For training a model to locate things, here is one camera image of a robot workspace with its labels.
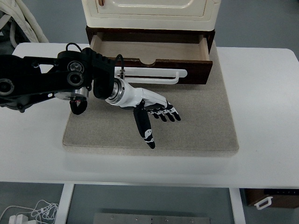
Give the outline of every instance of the robotic hand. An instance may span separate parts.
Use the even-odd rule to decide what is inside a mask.
[[[123,109],[133,109],[134,118],[141,137],[150,148],[155,148],[148,113],[153,114],[156,119],[161,118],[166,122],[167,119],[175,121],[181,120],[176,109],[166,100],[165,97],[143,88],[134,88],[124,79],[114,79],[114,89],[106,102],[119,106]]]
[[[69,100],[71,111],[82,114],[87,108],[88,92],[92,89],[96,98],[111,105],[133,109],[140,135],[151,147],[155,147],[148,113],[156,119],[181,120],[175,108],[165,97],[143,88],[134,88],[124,79],[124,63],[121,55],[115,60],[97,54],[90,48],[80,52],[60,52],[57,58],[0,55],[0,106],[12,110],[25,110],[33,104],[54,97]],[[114,77],[114,69],[121,59],[120,78]],[[40,64],[53,68],[41,73]]]

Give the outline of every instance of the open drawer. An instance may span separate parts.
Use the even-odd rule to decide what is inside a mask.
[[[125,67],[186,70],[178,84],[206,84],[213,65],[209,50],[214,31],[89,27],[86,31],[93,50],[111,58],[122,54]]]

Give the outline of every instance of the cabinet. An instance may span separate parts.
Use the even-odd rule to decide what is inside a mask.
[[[221,0],[82,0],[87,26],[205,30],[214,29]]]
[[[206,84],[220,2],[106,0],[101,6],[98,0],[82,0],[95,51],[110,57],[121,53],[126,67],[186,70],[179,84]]]

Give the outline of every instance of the gray floor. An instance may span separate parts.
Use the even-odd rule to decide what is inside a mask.
[[[37,22],[43,29],[45,35],[50,42],[68,43],[88,43],[87,36],[85,33],[85,17],[80,0],[23,0],[24,3],[29,7],[30,11],[35,16]],[[219,11],[219,16],[216,22],[216,44],[220,47],[257,47],[257,48],[288,48],[294,51],[297,58],[299,58],[299,0],[223,0]],[[3,47],[0,54],[5,51],[7,46]],[[37,187],[36,191],[31,191],[29,194],[24,194],[23,190],[32,189],[28,187],[28,184],[17,184],[17,183],[0,183],[0,212],[7,206],[18,203],[19,205],[34,206],[37,200],[41,197],[46,198],[51,194],[46,190],[39,190]],[[126,200],[127,191],[110,191],[108,196],[101,195],[101,192],[95,198],[91,198],[90,194],[86,194],[86,197],[91,199],[92,204],[87,203],[88,201],[84,197],[80,197],[80,191],[85,191],[82,187],[77,187],[74,192],[74,200],[71,205],[70,217],[68,223],[75,219],[75,213],[80,209],[90,208],[93,211],[98,206],[99,208],[104,207],[104,202],[101,200],[112,199],[114,204],[106,204],[106,209],[129,209],[129,210],[140,210],[138,207],[134,207],[134,203],[137,205],[141,204],[141,200],[146,201],[146,207],[143,209],[154,210],[157,209],[164,211],[173,212],[185,212],[186,208],[192,208],[192,204],[186,204],[187,198],[184,198],[184,193],[177,192],[180,195],[182,202],[177,200],[173,201],[173,204],[169,204],[167,207],[166,202],[163,204],[156,204],[155,201],[150,200],[149,196],[142,196],[141,192],[137,189],[137,195],[139,196],[136,200],[129,198]],[[94,191],[91,186],[88,188],[91,192]],[[148,191],[155,191],[155,188],[148,188]],[[190,192],[187,192],[189,198],[192,196]],[[227,207],[225,204],[220,206],[220,211],[226,211]],[[192,213],[197,215],[198,210],[194,210]],[[266,224],[266,223],[288,223],[295,224],[299,220],[299,210],[290,209],[267,209],[257,211],[253,207],[244,205],[244,213],[248,224]],[[8,223],[7,219],[3,219],[0,224]]]
[[[0,182],[0,216],[11,205],[35,208],[36,203],[42,199],[49,203],[59,203],[62,189],[63,184]],[[0,224],[8,224],[10,216],[27,211],[29,210],[10,208],[4,213]]]

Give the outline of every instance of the beige mat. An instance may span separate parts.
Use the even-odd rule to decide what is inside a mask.
[[[239,146],[215,43],[210,59],[213,67],[206,85],[138,86],[165,96],[182,119],[162,122],[150,115],[155,149],[150,149],[139,135],[133,111],[96,99],[91,91],[87,110],[69,117],[63,139],[65,150],[115,155],[232,156]]]

